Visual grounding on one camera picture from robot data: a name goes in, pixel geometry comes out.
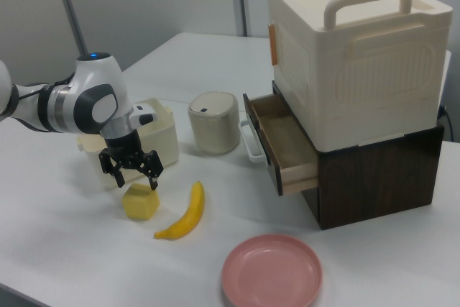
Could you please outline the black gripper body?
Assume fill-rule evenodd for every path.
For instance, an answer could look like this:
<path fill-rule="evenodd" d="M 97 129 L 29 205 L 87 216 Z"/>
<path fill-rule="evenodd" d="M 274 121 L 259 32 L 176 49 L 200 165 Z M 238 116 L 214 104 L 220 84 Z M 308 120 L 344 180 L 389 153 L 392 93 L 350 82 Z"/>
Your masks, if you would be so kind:
<path fill-rule="evenodd" d="M 142 150 L 137 130 L 117 138 L 105 139 L 106 148 L 103 150 L 103 171 L 112 173 L 119 169 L 137 170 L 148 173 L 146 154 Z"/>

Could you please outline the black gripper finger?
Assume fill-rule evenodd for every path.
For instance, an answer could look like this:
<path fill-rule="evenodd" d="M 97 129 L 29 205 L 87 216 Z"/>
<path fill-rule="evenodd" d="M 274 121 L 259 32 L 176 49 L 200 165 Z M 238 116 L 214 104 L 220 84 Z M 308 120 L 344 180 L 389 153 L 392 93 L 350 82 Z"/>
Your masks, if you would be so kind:
<path fill-rule="evenodd" d="M 147 176 L 150 188 L 155 191 L 158 187 L 158 178 L 163 172 L 163 165 L 155 150 L 144 153 L 142 157 L 142 172 Z"/>
<path fill-rule="evenodd" d="M 98 157 L 102 172 L 112 176 L 115 179 L 117 186 L 121 188 L 125 184 L 124 176 L 120 171 L 121 161 L 112 162 L 112 157 L 108 152 L 100 152 Z"/>

